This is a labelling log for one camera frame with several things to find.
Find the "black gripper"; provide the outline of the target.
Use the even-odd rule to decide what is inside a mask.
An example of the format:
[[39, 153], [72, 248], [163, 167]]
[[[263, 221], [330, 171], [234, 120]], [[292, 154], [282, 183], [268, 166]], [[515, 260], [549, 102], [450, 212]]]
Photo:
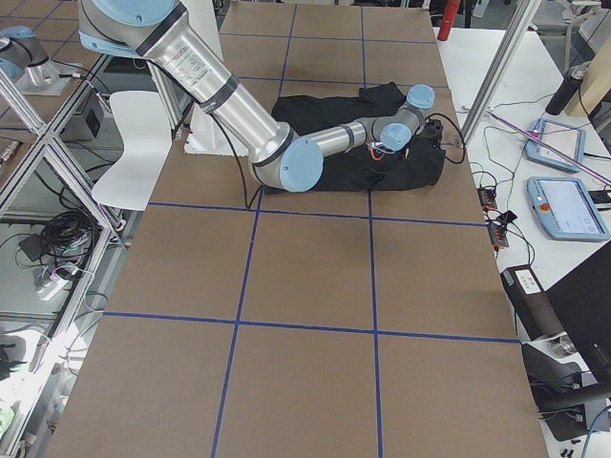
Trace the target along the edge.
[[433, 148], [439, 149], [442, 142], [444, 127], [439, 119], [428, 119], [422, 132], [423, 140], [428, 141]]

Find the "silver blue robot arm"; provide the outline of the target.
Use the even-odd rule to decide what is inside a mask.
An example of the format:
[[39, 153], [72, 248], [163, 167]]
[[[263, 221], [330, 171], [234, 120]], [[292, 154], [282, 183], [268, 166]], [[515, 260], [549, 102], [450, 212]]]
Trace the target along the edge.
[[362, 117], [300, 136], [288, 123], [276, 121], [224, 66], [192, 29], [180, 1], [81, 1], [78, 20], [86, 49], [157, 65], [247, 148], [255, 179], [288, 192], [312, 189], [328, 156], [369, 142], [399, 151], [434, 105], [433, 88], [417, 84], [395, 114]]
[[34, 87], [50, 86], [59, 79], [57, 65], [26, 26], [1, 30], [1, 70], [11, 80], [25, 74]]

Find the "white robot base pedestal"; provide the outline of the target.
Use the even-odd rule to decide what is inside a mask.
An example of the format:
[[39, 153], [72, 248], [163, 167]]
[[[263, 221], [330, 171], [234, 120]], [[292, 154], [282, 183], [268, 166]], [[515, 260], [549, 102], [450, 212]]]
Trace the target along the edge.
[[[210, 51], [220, 61], [223, 61], [213, 2], [210, 0], [183, 1], [183, 5], [188, 10], [189, 24], [193, 31], [208, 46]], [[197, 97], [197, 104], [194, 106], [190, 118], [190, 133], [184, 145], [186, 154], [231, 156], [230, 142], [232, 142], [239, 156], [247, 155], [246, 147], [228, 129], [226, 129], [226, 133], [229, 135], [229, 139], [226, 139], [212, 116], [200, 107], [200, 104], [210, 99], [222, 85], [223, 82], [216, 84], [212, 89], [205, 88], [204, 95]]]

